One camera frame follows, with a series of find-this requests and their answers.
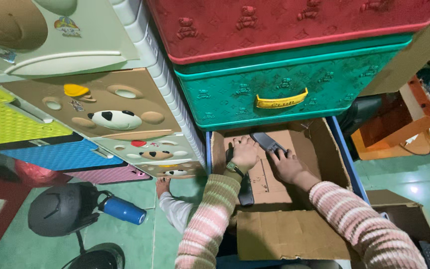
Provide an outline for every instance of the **hand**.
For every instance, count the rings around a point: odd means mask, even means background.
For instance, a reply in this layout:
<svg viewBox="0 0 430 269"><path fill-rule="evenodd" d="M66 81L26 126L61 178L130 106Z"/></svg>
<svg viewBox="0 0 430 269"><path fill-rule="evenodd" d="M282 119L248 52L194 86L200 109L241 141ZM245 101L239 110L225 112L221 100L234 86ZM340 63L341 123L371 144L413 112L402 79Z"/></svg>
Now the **hand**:
<svg viewBox="0 0 430 269"><path fill-rule="evenodd" d="M243 174L247 173L248 170L260 161L260 156L258 156L259 148L260 144L255 142L251 137L247 139L246 136L243 136L241 141L237 138L233 139L232 162L238 166L238 169Z"/></svg>
<svg viewBox="0 0 430 269"><path fill-rule="evenodd" d="M284 182L295 184L305 192L309 192L314 185L321 182L310 172L306 164L293 154L291 149L288 150L287 157L281 149L278 149L279 158L273 151L269 152L269 155L277 168L279 178Z"/></svg>

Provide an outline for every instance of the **blue water bottle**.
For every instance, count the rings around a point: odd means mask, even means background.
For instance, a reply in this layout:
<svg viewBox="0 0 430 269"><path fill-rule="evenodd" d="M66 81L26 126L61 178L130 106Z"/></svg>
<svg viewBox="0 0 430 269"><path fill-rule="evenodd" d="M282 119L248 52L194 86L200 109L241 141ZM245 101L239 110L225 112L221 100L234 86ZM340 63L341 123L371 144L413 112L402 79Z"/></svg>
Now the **blue water bottle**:
<svg viewBox="0 0 430 269"><path fill-rule="evenodd" d="M99 204L100 211L137 225L144 222L147 211L137 207L131 202L115 197L114 194L109 191L101 191L99 193L107 195L107 198Z"/></svg>

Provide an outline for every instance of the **green tile floor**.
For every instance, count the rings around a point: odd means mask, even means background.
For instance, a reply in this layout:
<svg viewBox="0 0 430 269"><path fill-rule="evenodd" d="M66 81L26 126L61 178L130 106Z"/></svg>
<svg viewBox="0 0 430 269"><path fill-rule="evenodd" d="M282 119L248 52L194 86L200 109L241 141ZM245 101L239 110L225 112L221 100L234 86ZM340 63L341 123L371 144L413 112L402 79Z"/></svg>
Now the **green tile floor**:
<svg viewBox="0 0 430 269"><path fill-rule="evenodd" d="M430 156L408 156L355 162L366 190L389 189L424 205L430 223ZM173 180L174 196L199 201L206 178ZM107 215L83 230L87 248L116 243L125 252L127 269L171 269L182 235L170 226L157 206L155 180L98 186L147 210L140 225ZM27 211L44 189L33 189L0 241L0 269L60 269L78 254L75 235L41 237L27 227Z"/></svg>

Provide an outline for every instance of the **open cardboard box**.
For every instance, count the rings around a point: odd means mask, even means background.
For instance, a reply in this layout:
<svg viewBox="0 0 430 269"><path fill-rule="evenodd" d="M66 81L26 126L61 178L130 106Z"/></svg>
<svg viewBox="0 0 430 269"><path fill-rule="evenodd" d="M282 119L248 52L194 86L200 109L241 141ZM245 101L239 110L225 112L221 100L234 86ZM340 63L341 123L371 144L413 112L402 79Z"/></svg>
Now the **open cardboard box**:
<svg viewBox="0 0 430 269"><path fill-rule="evenodd" d="M408 233L415 244L430 243L430 226L422 205L388 190L366 191L366 194L374 210L387 213L391 222Z"/></svg>
<svg viewBox="0 0 430 269"><path fill-rule="evenodd" d="M383 149L405 143L430 128L430 101L413 76L397 93L382 95L377 116L359 131L366 148Z"/></svg>
<svg viewBox="0 0 430 269"><path fill-rule="evenodd" d="M266 132L307 164L311 172L351 190L340 150L323 118L213 132L211 158L214 173L226 166L225 152L233 139ZM269 156L249 171L255 205L237 207L237 244L240 260L351 260L359 259L335 230L310 206L306 193L283 184L273 174Z"/></svg>

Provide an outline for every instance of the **striped sweater sleeve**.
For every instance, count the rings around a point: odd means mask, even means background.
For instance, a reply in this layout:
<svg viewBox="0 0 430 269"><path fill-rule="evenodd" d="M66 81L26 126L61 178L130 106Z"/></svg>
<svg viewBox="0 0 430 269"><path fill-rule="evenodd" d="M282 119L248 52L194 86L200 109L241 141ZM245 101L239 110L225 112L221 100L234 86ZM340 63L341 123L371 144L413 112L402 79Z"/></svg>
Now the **striped sweater sleeve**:
<svg viewBox="0 0 430 269"><path fill-rule="evenodd" d="M239 191L240 183L236 180L222 175L209 176L202 202L179 244L176 269L215 268L218 247Z"/></svg>
<svg viewBox="0 0 430 269"><path fill-rule="evenodd" d="M409 235L354 193L331 182L316 184L310 201L361 255L369 269L426 269Z"/></svg>

